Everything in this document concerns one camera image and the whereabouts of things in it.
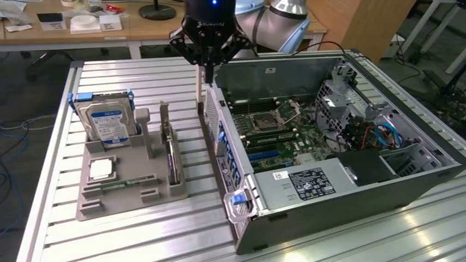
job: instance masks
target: paper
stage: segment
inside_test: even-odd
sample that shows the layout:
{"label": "paper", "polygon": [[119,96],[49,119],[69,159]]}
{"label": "paper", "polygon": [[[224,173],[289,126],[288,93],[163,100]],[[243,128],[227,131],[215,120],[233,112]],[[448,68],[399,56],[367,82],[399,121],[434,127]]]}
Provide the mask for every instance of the paper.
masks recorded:
{"label": "paper", "polygon": [[[17,2],[17,1],[8,1],[8,2],[12,3],[12,4],[14,4],[14,5],[18,7],[18,9],[20,9],[21,11],[24,11],[24,8],[26,7],[26,4],[25,4],[25,3]],[[4,15],[4,13],[1,13],[1,11],[0,11],[0,17],[6,17],[6,16]]]}
{"label": "paper", "polygon": [[30,29],[32,26],[30,25],[25,25],[25,26],[5,26],[8,32],[16,32],[16,31],[22,31],[25,29]]}

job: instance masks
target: aluminum extrusion table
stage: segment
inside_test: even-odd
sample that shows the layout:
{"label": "aluminum extrusion table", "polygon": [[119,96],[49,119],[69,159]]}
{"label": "aluminum extrusion table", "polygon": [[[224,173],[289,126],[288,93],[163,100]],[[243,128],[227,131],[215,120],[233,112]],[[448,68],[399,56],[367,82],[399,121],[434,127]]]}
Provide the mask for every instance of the aluminum extrusion table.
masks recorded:
{"label": "aluminum extrusion table", "polygon": [[[368,62],[362,62],[455,148],[466,143]],[[359,89],[383,97],[364,79]],[[466,258],[466,176],[402,209],[237,256],[195,110],[195,67],[180,58],[85,62],[70,68],[17,261],[456,261]],[[189,197],[84,222],[74,220],[84,129],[66,93],[131,88],[159,125],[169,102]]]}

